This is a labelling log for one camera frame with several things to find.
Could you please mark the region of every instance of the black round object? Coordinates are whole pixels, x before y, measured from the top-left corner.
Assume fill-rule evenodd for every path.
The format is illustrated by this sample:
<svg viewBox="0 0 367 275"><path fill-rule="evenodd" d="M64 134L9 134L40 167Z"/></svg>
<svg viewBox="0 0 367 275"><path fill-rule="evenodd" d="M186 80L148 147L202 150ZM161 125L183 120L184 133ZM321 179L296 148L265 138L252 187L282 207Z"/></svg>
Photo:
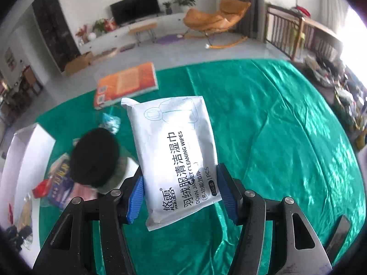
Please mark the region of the black round object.
<svg viewBox="0 0 367 275"><path fill-rule="evenodd" d="M95 128L75 146L70 159L70 177L82 185L101 187L113 175L119 156L119 144L113 134L104 128Z"/></svg>

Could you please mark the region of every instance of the black oval label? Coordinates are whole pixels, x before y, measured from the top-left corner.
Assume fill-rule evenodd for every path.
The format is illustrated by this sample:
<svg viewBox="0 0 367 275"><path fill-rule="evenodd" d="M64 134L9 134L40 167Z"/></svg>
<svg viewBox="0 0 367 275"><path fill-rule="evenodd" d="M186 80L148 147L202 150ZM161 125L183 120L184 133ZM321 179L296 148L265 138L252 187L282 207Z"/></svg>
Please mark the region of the black oval label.
<svg viewBox="0 0 367 275"><path fill-rule="evenodd" d="M215 184L214 184L213 180L209 181L209 188L210 188L210 191L211 191L211 195L216 196L217 195L217 190L215 189Z"/></svg>

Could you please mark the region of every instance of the metal screw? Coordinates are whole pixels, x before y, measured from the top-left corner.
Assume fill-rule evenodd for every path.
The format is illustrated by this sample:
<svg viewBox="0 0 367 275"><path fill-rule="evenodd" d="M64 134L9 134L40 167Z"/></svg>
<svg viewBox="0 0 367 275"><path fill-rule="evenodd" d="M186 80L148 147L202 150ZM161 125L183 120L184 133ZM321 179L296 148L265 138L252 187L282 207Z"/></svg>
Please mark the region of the metal screw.
<svg viewBox="0 0 367 275"><path fill-rule="evenodd" d="M80 198L79 196L77 196L77 197L73 198L73 199L71 200L71 202L72 202L74 205L77 205L77 204L79 204L79 203L81 202L81 198Z"/></svg>
<svg viewBox="0 0 367 275"><path fill-rule="evenodd" d="M294 199L293 199L293 198L291 198L290 196L287 196L287 197L284 199L284 201L285 201L287 204L289 204L289 205L294 204Z"/></svg>
<svg viewBox="0 0 367 275"><path fill-rule="evenodd" d="M255 196L255 192L253 190L246 190L245 195L248 196L249 198L252 198Z"/></svg>
<svg viewBox="0 0 367 275"><path fill-rule="evenodd" d="M121 194L120 189L114 189L114 190L111 191L112 196L119 196L120 194Z"/></svg>

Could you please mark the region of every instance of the green plant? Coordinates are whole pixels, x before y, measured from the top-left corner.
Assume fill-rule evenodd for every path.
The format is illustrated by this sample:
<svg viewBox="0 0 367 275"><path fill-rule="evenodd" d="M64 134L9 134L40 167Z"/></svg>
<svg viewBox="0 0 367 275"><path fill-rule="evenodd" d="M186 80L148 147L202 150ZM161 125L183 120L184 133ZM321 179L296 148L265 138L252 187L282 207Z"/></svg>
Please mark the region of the green plant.
<svg viewBox="0 0 367 275"><path fill-rule="evenodd" d="M93 25L93 28L92 28L92 30L93 30L93 32L95 31L95 30L97 30L97 31L99 31L100 33L107 33L106 32L106 30L105 30L105 20L106 19L100 19L100 20L96 20L95 22L94 22L94 25Z"/></svg>
<svg viewBox="0 0 367 275"><path fill-rule="evenodd" d="M195 6L196 0L173 0L179 6Z"/></svg>
<svg viewBox="0 0 367 275"><path fill-rule="evenodd" d="M171 7L171 5L172 5L172 2L170 2L170 1L168 1L168 2L164 2L164 3L163 3L163 6L164 6L164 7L166 7L167 9L168 9L169 7Z"/></svg>

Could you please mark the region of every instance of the blue gripper pad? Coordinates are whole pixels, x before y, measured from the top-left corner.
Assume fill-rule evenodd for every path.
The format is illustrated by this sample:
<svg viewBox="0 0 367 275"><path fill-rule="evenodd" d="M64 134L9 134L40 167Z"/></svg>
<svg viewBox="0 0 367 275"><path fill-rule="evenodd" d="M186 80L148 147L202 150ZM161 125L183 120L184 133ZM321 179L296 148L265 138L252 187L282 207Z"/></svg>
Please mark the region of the blue gripper pad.
<svg viewBox="0 0 367 275"><path fill-rule="evenodd" d="M132 224L134 219L137 218L140 212L141 204L144 200L144 181L143 177L140 177L129 198L129 210L126 214L126 220L128 224Z"/></svg>
<svg viewBox="0 0 367 275"><path fill-rule="evenodd" d="M239 221L237 211L238 202L236 201L230 189L231 182L234 184L234 181L230 176L227 168L222 163L219 163L217 165L217 180L219 191L221 193L222 200L227 211L227 215L235 224L237 224L237 222Z"/></svg>

